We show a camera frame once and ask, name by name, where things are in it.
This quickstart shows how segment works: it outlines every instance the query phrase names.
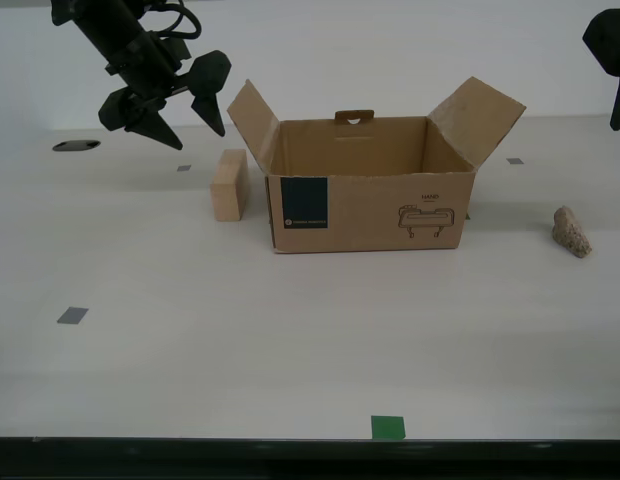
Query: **rock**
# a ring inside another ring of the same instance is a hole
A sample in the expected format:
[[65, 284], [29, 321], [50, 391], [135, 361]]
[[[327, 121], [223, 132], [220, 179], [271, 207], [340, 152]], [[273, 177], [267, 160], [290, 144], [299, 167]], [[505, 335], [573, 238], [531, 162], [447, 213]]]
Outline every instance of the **rock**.
[[583, 233], [581, 225], [572, 210], [566, 206], [554, 212], [552, 238], [579, 258], [585, 257], [592, 251], [592, 246]]

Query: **cable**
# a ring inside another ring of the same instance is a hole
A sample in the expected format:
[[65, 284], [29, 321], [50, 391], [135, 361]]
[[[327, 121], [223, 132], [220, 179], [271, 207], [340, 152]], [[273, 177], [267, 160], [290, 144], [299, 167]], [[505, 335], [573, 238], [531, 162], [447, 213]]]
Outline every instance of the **cable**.
[[183, 5], [182, 0], [180, 0], [179, 3], [181, 3], [181, 5], [175, 5], [175, 4], [157, 5], [155, 7], [152, 7], [152, 10], [155, 12], [177, 12], [180, 15], [183, 15], [188, 20], [190, 20], [190, 22], [194, 26], [194, 29], [195, 29], [194, 32], [174, 32], [170, 30], [170, 28], [172, 28], [171, 26], [171, 27], [168, 27], [166, 30], [157, 32], [157, 35], [161, 38], [183, 38], [184, 40], [195, 40], [201, 36], [201, 32], [203, 31], [201, 27], [201, 22], [199, 22], [199, 19], [195, 16], [194, 13], [192, 13], [190, 10], [188, 10]]
[[[184, 3], [183, 3], [183, 0], [179, 0], [179, 4], [180, 4], [183, 8], [185, 8], [185, 7], [186, 7], [186, 6], [184, 5]], [[177, 28], [179, 25], [181, 25], [181, 22], [183, 21], [183, 17], [185, 17], [185, 15], [184, 15], [184, 14], [183, 14], [183, 12], [182, 12], [182, 13], [180, 13], [180, 14], [179, 14], [179, 18], [177, 18], [177, 20], [176, 20], [176, 21], [175, 21], [172, 25], [170, 25], [168, 28], [164, 28], [163, 30], [158, 31], [158, 32], [157, 32], [157, 35], [161, 36], [161, 35], [162, 35], [162, 34], [164, 34], [164, 33], [167, 33], [167, 32], [172, 32], [175, 28]]]

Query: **black label on box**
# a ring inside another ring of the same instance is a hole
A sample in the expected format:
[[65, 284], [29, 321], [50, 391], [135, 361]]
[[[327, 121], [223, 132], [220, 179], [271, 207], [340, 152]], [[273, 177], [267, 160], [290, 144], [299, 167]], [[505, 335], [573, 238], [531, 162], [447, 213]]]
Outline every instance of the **black label on box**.
[[284, 228], [328, 228], [328, 179], [282, 177]]

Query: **white wall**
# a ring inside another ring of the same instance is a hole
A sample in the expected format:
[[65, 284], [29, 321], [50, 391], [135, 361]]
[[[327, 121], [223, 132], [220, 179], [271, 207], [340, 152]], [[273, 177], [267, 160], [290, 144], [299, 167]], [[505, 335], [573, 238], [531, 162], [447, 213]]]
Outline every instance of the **white wall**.
[[[528, 115], [601, 114], [611, 112], [616, 79], [581, 36], [611, 7], [620, 0], [194, 2], [204, 34], [190, 48], [220, 49], [233, 62], [223, 110], [249, 77], [282, 119], [349, 108], [425, 114], [474, 75], [525, 103]], [[0, 9], [0, 102], [45, 128], [97, 127], [121, 82], [76, 27], [55, 28], [49, 15]], [[172, 21], [148, 17], [149, 26]], [[199, 124], [190, 103], [189, 94], [171, 100], [166, 119]]]

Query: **open cardboard box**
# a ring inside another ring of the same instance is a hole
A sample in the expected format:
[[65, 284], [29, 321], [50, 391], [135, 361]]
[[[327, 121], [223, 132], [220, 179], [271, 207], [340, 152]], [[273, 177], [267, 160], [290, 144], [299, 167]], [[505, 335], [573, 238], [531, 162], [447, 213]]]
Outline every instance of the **open cardboard box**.
[[277, 252], [456, 248], [479, 167], [525, 107], [468, 79], [427, 117], [280, 122], [246, 81], [228, 113], [266, 176]]

